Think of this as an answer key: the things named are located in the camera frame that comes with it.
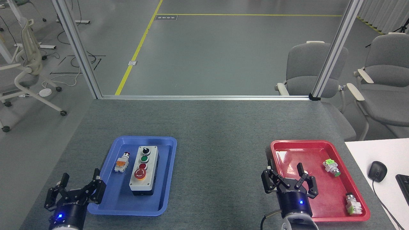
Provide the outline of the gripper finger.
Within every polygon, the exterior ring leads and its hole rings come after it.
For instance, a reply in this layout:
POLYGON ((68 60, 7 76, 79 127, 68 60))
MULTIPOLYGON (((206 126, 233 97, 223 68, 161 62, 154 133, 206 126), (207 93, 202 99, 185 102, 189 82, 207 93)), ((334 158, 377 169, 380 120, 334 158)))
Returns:
POLYGON ((54 188, 48 189, 45 204, 44 204, 45 209, 47 209, 48 211, 54 211, 56 209, 56 206, 57 206, 56 199, 57 199, 58 194, 62 195, 63 201, 70 199, 70 196, 68 195, 68 192, 65 189, 68 184, 69 178, 70 176, 68 173, 63 173, 63 176, 60 182, 58 182, 54 188))
POLYGON ((267 166, 261 174, 264 191, 266 194, 273 192, 273 190, 282 184, 285 188, 288 188, 288 183, 285 178, 276 172, 271 166, 267 166))
POLYGON ((304 182, 307 182, 308 184, 307 197, 314 199, 319 194, 315 177, 310 176, 308 173, 305 172, 302 163, 297 164, 297 170, 300 179, 295 184, 295 189, 301 190, 302 184, 304 182))
POLYGON ((81 198, 86 197, 89 203, 99 205, 102 202, 106 183, 100 178, 100 170, 95 168, 92 181, 81 189, 81 198))

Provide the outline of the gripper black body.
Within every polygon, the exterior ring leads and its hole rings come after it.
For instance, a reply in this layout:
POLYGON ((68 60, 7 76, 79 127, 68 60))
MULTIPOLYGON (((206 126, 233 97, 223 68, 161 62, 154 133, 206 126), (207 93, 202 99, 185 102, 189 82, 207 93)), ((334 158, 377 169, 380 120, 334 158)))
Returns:
POLYGON ((307 190, 303 186, 299 189, 287 189, 280 186, 277 188, 277 198, 280 209, 282 210, 282 218, 285 218, 291 213, 306 213, 310 217, 313 216, 308 201, 307 190))
POLYGON ((87 198, 81 198, 81 195, 74 193, 68 195, 69 200, 63 201, 61 197, 56 201, 56 209, 49 218, 50 228, 83 228, 88 206, 87 198))

